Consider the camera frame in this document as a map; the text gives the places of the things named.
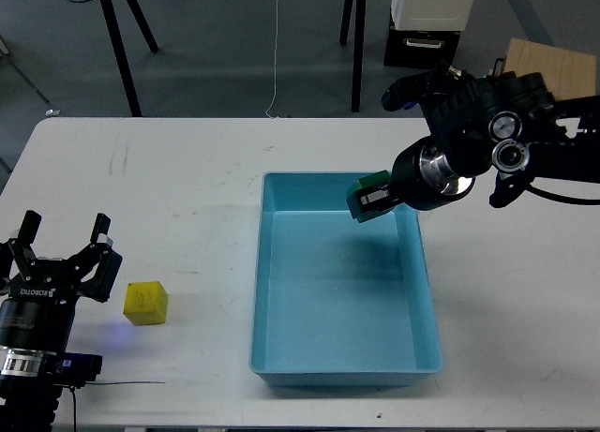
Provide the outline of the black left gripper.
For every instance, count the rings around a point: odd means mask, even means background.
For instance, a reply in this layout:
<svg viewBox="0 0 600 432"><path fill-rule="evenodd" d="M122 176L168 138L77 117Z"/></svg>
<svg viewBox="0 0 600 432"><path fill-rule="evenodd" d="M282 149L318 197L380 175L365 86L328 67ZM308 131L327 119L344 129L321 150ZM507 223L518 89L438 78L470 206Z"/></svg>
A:
<svg viewBox="0 0 600 432"><path fill-rule="evenodd" d="M68 259L36 257L32 244L41 215L28 210L16 237L1 245L1 346L60 354L67 348L80 297L109 300L123 258L98 213L90 243Z"/></svg>

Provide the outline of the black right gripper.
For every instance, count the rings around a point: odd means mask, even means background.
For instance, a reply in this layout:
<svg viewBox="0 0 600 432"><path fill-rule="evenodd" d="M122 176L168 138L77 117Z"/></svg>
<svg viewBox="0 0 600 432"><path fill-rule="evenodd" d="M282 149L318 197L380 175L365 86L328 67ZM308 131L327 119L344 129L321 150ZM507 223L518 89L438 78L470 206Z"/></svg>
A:
<svg viewBox="0 0 600 432"><path fill-rule="evenodd" d="M455 173L433 141L418 141L396 158L389 189L381 188L359 197L364 212L384 212L398 202L415 210L430 211L465 198L474 179Z"/></svg>

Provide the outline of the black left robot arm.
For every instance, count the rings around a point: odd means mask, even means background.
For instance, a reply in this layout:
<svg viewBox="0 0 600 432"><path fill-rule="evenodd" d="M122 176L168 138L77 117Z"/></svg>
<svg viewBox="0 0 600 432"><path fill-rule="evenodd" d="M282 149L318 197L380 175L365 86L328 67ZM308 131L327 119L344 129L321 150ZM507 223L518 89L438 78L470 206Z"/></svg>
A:
<svg viewBox="0 0 600 432"><path fill-rule="evenodd" d="M122 257L98 214L90 242L67 259L37 256L32 248L41 216L27 211L18 233L1 245L1 428L49 431L64 389L96 379L102 358L69 353L80 298L109 300Z"/></svg>

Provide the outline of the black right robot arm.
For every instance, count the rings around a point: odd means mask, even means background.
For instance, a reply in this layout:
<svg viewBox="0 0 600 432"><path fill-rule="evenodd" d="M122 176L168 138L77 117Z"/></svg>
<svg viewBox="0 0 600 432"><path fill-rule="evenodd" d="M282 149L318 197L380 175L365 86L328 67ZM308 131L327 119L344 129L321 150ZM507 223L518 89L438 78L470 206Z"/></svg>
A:
<svg viewBox="0 0 600 432"><path fill-rule="evenodd" d="M346 202L359 222L405 203L429 211L463 199L477 176L497 171L494 208L523 192L574 205L573 198L533 186L537 178L599 181L599 98L556 99L540 73L476 79L448 64L396 80L383 94L389 112L419 106L428 136L400 153L391 171L358 179Z"/></svg>

